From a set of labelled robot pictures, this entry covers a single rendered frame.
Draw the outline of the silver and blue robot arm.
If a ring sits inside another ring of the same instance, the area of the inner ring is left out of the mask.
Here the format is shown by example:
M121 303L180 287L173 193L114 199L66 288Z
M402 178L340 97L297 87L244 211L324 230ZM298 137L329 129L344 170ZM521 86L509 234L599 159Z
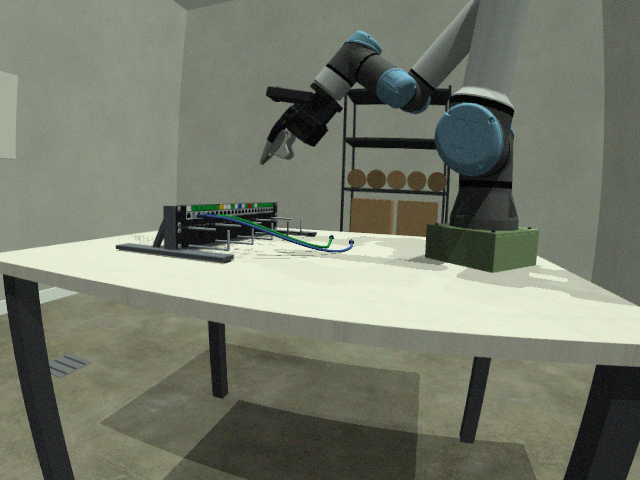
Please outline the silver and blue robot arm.
M392 108L419 114L469 53L462 88L452 94L435 130L440 158L459 173L450 226L518 230L509 94L528 5L529 0L470 0L408 73L381 57L372 37L357 31L315 78L335 101L358 82Z

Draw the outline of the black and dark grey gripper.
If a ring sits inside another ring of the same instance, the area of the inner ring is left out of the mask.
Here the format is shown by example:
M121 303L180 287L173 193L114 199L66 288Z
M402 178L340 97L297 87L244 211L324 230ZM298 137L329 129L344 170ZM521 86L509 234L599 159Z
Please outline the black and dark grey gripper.
M315 83L312 83L310 87L318 92L312 96L311 102L296 102L283 113L273 126L261 156L261 165L274 155L291 160L294 156L292 144L296 137L305 144L315 147L328 131L326 124L337 111L342 111L343 108L338 102L321 87Z

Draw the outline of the dark grey port rack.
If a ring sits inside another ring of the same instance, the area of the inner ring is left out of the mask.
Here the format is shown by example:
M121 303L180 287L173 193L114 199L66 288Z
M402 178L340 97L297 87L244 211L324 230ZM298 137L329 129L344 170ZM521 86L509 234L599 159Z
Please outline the dark grey port rack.
M261 212L260 212L261 210ZM236 211L236 212L235 212ZM221 212L221 213L220 213ZM232 212L232 214L231 214ZM245 213L246 212L246 213ZM248 213L249 212L249 213ZM316 236L317 232L277 229L277 219L292 220L292 218L276 218L277 203L227 203L227 204L199 204L199 205L170 205L163 206L163 220L154 240L153 246L134 243L116 245L116 249L157 255L228 263L234 259L234 254L197 251L200 248L230 251L230 243L254 245L254 239L273 240L259 236L270 235L257 229L228 220L203 218L202 216L221 214L236 216L284 235ZM267 218L266 218L267 217ZM257 219L259 218L259 219ZM268 220L266 220L268 219ZM224 222L224 223L222 223ZM262 224L261 224L262 222ZM215 223L215 224L213 224ZM218 224L220 223L220 224ZM272 224L271 224L272 223ZM207 225L205 225L207 224ZM235 224L235 225L230 225ZM197 226L198 225L198 226ZM190 226L190 227L188 227ZM182 227L182 228L181 228ZM198 228L204 227L204 228ZM216 228L216 229L213 229ZM164 245L163 241L164 231ZM293 232L290 232L293 231ZM260 233L262 232L262 233ZM250 237L251 236L251 237ZM252 239L252 243L238 242ZM224 243L223 243L224 242ZM212 247L226 244L227 248ZM194 248L191 248L194 247Z

